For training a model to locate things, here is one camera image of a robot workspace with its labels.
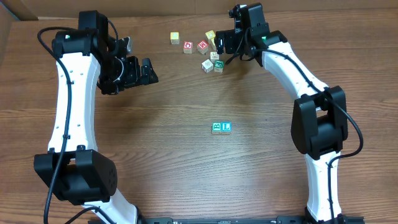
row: wooden table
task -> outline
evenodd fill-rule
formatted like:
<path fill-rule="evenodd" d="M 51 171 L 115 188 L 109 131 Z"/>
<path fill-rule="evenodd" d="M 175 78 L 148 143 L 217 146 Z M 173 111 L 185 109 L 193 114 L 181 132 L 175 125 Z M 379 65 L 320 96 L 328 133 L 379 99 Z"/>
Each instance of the wooden table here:
<path fill-rule="evenodd" d="M 346 215 L 398 222 L 398 9 L 266 14 L 301 61 L 341 86 L 365 146 L 340 161 L 339 201 Z M 147 217 L 264 218 L 303 215 L 308 199 L 303 155 L 290 137 L 292 100 L 255 61 L 205 74 L 209 55 L 182 53 L 169 33 L 198 43 L 211 29 L 233 28 L 228 15 L 113 19 L 134 39 L 134 55 L 152 60 L 160 82 L 104 96 L 97 91 L 99 151 L 118 168 L 119 189 Z M 47 186 L 33 169 L 45 153 L 57 99 L 55 60 L 37 32 L 77 20 L 15 22 L 0 70 L 0 221 L 42 223 Z M 55 33 L 44 35 L 47 43 Z M 230 121 L 230 136 L 211 134 Z M 343 153 L 358 146 L 354 129 Z M 78 212 L 53 199 L 50 222 Z M 94 218 L 83 215 L 77 223 Z"/>

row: table surface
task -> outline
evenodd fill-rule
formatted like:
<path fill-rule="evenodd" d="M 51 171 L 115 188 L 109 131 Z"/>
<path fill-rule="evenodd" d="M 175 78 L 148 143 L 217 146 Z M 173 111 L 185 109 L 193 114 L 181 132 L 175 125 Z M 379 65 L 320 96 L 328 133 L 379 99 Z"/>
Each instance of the table surface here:
<path fill-rule="evenodd" d="M 339 201 L 346 215 L 398 222 L 398 9 L 266 14 L 301 61 L 339 85 L 363 132 L 362 153 L 339 163 Z M 264 218 L 303 215 L 308 199 L 303 155 L 290 137 L 292 100 L 255 61 L 234 60 L 222 74 L 201 70 L 209 58 L 182 53 L 169 33 L 198 43 L 209 30 L 233 28 L 228 15 L 113 19 L 149 57 L 160 82 L 104 96 L 97 91 L 99 152 L 118 168 L 119 189 L 147 217 Z M 42 223 L 48 188 L 33 169 L 45 153 L 57 102 L 55 60 L 36 35 L 77 20 L 15 22 L 0 70 L 0 222 Z M 44 34 L 49 44 L 55 32 Z M 230 121 L 229 136 L 211 123 Z M 358 146 L 349 127 L 343 153 Z M 50 223 L 81 207 L 52 200 Z M 95 218 L 83 215 L 77 223 Z"/>

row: wall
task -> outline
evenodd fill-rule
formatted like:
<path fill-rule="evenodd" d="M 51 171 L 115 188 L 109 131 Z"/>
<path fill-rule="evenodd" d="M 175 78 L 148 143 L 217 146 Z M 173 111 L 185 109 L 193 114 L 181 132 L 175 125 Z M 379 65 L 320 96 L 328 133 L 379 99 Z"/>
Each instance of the wall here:
<path fill-rule="evenodd" d="M 12 22 L 16 19 L 7 11 L 7 9 L 0 4 L 0 66 L 2 58 L 4 56 L 4 51 L 6 50 L 8 34 L 10 33 L 10 28 Z"/>
<path fill-rule="evenodd" d="M 1 0 L 22 20 L 78 17 L 97 9 L 108 17 L 221 14 L 235 4 L 261 2 L 266 12 L 398 7 L 397 0 Z"/>

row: toy block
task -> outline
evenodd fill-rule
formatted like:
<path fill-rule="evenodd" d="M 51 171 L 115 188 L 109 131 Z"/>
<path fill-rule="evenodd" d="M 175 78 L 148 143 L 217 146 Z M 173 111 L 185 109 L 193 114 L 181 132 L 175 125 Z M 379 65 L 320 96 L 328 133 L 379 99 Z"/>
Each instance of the toy block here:
<path fill-rule="evenodd" d="M 211 41 L 209 41 L 209 44 L 211 45 L 211 47 L 213 48 L 213 50 L 217 50 L 216 44 L 214 43 L 214 38 L 212 38 Z"/>
<path fill-rule="evenodd" d="M 178 32 L 171 32 L 170 40 L 172 41 L 172 44 L 180 44 L 180 34 Z"/>
<path fill-rule="evenodd" d="M 220 59 L 220 56 L 218 55 L 217 52 L 210 52 L 210 61 L 212 63 L 215 63 L 219 59 Z"/>
<path fill-rule="evenodd" d="M 184 50 L 183 50 L 184 53 L 192 54 L 192 46 L 193 46 L 192 42 L 184 41 Z"/>
<path fill-rule="evenodd" d="M 224 69 L 224 62 L 220 60 L 216 60 L 214 64 L 214 71 L 215 72 L 223 72 Z"/>
<path fill-rule="evenodd" d="M 216 37 L 216 34 L 212 30 L 209 32 L 206 32 L 205 34 L 206 34 L 207 40 L 209 40 L 209 41 Z"/>
<path fill-rule="evenodd" d="M 214 122 L 211 126 L 211 133 L 213 134 L 221 134 L 221 123 Z"/>
<path fill-rule="evenodd" d="M 208 73 L 208 72 L 212 71 L 213 63 L 207 59 L 201 64 L 201 69 L 203 69 L 203 71 Z"/>
<path fill-rule="evenodd" d="M 232 132 L 231 122 L 222 122 L 221 123 L 221 133 L 222 134 L 231 134 L 231 132 Z"/>
<path fill-rule="evenodd" d="M 198 44 L 198 51 L 202 54 L 205 54 L 209 50 L 209 45 L 206 41 L 202 40 Z"/>

